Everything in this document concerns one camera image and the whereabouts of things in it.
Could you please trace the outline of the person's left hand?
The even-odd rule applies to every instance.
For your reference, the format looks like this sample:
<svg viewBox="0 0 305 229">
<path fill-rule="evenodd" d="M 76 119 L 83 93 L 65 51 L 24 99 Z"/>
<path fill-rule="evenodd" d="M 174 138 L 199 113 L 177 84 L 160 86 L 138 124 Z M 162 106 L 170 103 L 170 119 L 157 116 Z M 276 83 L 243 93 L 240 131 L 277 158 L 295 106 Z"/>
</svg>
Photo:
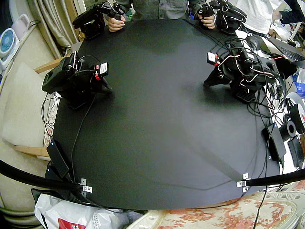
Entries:
<svg viewBox="0 0 305 229">
<path fill-rule="evenodd" d="M 205 28 L 207 29 L 214 29 L 215 28 L 215 17 L 212 15 L 212 16 L 206 16 L 206 17 L 203 17 L 202 15 L 199 15 L 198 16 L 199 19 L 200 19 L 200 24 L 202 26 L 204 26 Z"/>
</svg>

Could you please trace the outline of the person's right hand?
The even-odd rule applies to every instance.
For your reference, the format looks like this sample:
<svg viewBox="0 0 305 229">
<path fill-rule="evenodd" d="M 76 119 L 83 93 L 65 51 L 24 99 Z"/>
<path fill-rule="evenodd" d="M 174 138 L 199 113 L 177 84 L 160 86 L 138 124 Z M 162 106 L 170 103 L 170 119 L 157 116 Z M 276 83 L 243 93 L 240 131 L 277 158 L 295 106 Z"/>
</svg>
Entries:
<svg viewBox="0 0 305 229">
<path fill-rule="evenodd" d="M 108 18 L 108 30 L 110 32 L 117 32 L 121 30 L 125 26 L 125 18 L 123 15 L 120 16 L 121 18 L 119 20 L 115 18 Z"/>
</svg>

